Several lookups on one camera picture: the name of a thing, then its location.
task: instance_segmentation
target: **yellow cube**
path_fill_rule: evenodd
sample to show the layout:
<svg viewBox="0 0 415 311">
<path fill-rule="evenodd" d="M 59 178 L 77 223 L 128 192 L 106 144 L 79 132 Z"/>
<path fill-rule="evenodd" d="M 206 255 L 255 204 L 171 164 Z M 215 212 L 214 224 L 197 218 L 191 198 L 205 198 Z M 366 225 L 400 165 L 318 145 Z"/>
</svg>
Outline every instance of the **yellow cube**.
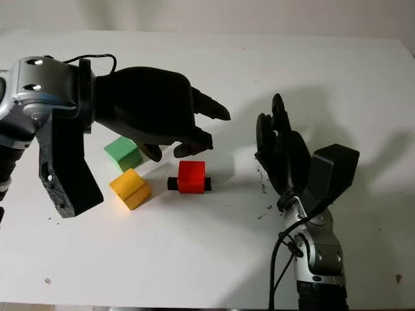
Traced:
<svg viewBox="0 0 415 311">
<path fill-rule="evenodd" d="M 130 210 L 136 209 L 151 195 L 151 189 L 132 168 L 110 183 L 111 189 Z"/>
</svg>

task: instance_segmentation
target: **green cube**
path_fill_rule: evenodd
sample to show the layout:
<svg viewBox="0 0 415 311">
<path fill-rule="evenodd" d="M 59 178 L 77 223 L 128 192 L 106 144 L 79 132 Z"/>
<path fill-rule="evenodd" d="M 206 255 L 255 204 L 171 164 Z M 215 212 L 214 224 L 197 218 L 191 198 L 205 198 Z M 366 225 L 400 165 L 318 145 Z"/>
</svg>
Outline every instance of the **green cube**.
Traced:
<svg viewBox="0 0 415 311">
<path fill-rule="evenodd" d="M 114 165 L 122 172 L 137 167 L 143 160 L 136 144 L 123 136 L 104 147 L 104 149 Z"/>
</svg>

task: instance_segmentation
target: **robotic hand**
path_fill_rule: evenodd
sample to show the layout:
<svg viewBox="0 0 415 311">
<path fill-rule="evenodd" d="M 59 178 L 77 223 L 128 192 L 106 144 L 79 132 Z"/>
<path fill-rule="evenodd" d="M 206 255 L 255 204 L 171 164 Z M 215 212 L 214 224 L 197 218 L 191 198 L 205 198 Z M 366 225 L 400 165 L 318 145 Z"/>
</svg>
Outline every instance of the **robotic hand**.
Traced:
<svg viewBox="0 0 415 311">
<path fill-rule="evenodd" d="M 278 209 L 285 215 L 287 229 L 272 252 L 269 309 L 274 310 L 274 294 L 282 278 L 274 285 L 277 251 L 292 234 L 287 245 L 296 259 L 300 311 L 346 311 L 342 249 L 327 207 L 351 185 L 359 153 L 333 144 L 310 156 L 301 135 L 291 130 L 279 94 L 273 98 L 272 113 L 258 116 L 255 156 L 280 195 Z"/>
<path fill-rule="evenodd" d="M 111 57 L 109 75 L 95 77 L 87 57 Z M 79 66 L 69 63 L 79 60 Z M 24 150 L 36 136 L 39 175 L 62 217 L 74 217 L 103 201 L 84 160 L 83 134 L 97 121 L 133 140 L 152 160 L 160 144 L 181 144 L 176 157 L 212 149 L 212 137 L 195 125 L 194 113 L 230 120 L 228 110 L 191 87 L 179 73 L 149 67 L 115 71 L 110 54 L 60 62 L 27 57 L 0 71 L 0 200 Z"/>
</svg>

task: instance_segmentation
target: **wire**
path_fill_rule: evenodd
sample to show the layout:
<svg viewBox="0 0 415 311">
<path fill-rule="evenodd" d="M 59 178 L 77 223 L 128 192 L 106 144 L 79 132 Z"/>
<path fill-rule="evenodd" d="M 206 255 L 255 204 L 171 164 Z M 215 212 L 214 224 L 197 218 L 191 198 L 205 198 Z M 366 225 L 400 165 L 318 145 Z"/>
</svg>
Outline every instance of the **wire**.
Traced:
<svg viewBox="0 0 415 311">
<path fill-rule="evenodd" d="M 271 268 L 270 268 L 270 297 L 269 297 L 269 302 L 268 302 L 268 309 L 270 311 L 274 311 L 274 279 L 275 279 L 275 261 L 277 258 L 277 252 L 278 249 L 280 247 L 280 245 L 282 244 L 284 238 L 286 238 L 287 236 L 290 235 L 290 232 L 294 229 L 296 229 L 298 226 L 305 224 L 306 222 L 308 222 L 310 219 L 314 218 L 315 216 L 317 216 L 318 214 L 320 214 L 321 212 L 318 211 L 316 212 L 311 212 L 307 217 L 302 218 L 301 220 L 293 223 L 292 225 L 290 225 L 288 228 L 286 228 L 286 230 L 284 230 L 282 233 L 279 234 L 279 237 L 277 239 L 277 242 L 274 245 L 274 249 L 272 250 L 272 254 L 271 254 Z"/>
<path fill-rule="evenodd" d="M 277 287 L 278 287 L 278 285 L 279 285 L 279 283 L 281 282 L 281 280 L 283 279 L 283 276 L 285 275 L 285 272 L 287 272 L 287 270 L 288 270 L 288 267 L 290 266 L 290 263 L 292 262 L 292 260 L 294 259 L 294 254 L 293 253 L 291 253 L 291 257 L 290 257 L 290 259 L 288 260 L 288 262 L 287 262 L 287 264 L 285 265 L 285 267 L 284 267 L 284 269 L 283 269 L 283 271 L 281 272 L 281 274 L 279 275 L 279 278 L 278 278 L 278 280 L 276 281 L 276 283 L 275 283 L 275 285 L 274 285 L 274 288 L 272 289 L 272 295 L 275 295 L 275 291 L 277 290 Z"/>
<path fill-rule="evenodd" d="M 71 58 L 70 60 L 64 61 L 64 63 L 73 63 L 81 58 L 102 58 L 102 57 L 109 57 L 112 58 L 112 68 L 110 71 L 110 74 L 115 72 L 115 68 L 117 67 L 117 58 L 113 54 L 85 54 L 80 55 L 74 58 Z"/>
</svg>

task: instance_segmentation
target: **white tabletop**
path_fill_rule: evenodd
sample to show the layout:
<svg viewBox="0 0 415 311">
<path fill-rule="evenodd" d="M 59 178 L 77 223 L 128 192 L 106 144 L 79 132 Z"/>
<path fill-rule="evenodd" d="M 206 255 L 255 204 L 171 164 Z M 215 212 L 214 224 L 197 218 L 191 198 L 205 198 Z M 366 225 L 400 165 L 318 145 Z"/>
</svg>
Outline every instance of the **white tabletop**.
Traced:
<svg viewBox="0 0 415 311">
<path fill-rule="evenodd" d="M 137 168 L 154 194 L 130 212 L 108 186 L 120 173 L 103 147 L 117 135 L 94 124 L 85 137 L 85 154 L 104 203 L 61 219 L 38 179 L 34 141 L 1 202 L 6 214 L 0 229 L 0 301 L 266 307 L 270 252 L 283 221 L 278 195 L 254 159 L 255 122 L 259 113 L 270 113 L 270 100 L 279 92 L 310 151 L 340 143 L 361 152 L 353 186 L 331 207 L 344 250 L 349 305 L 415 306 L 415 61 L 400 42 L 0 33 L 0 67 L 5 69 L 24 56 L 65 60 L 107 52 L 118 57 L 119 68 L 146 65 L 181 72 L 229 109 L 230 122 L 196 118 L 213 134 L 215 149 L 189 159 L 206 161 L 213 191 L 167 192 L 167 177 L 177 175 L 179 162 L 169 147 L 162 162 Z M 93 60 L 93 68 L 105 74 L 110 63 Z M 136 100 L 134 90 L 126 92 L 132 104 L 151 104 Z M 288 256 L 281 252 L 277 271 Z M 296 300 L 289 270 L 276 308 L 296 308 Z"/>
</svg>

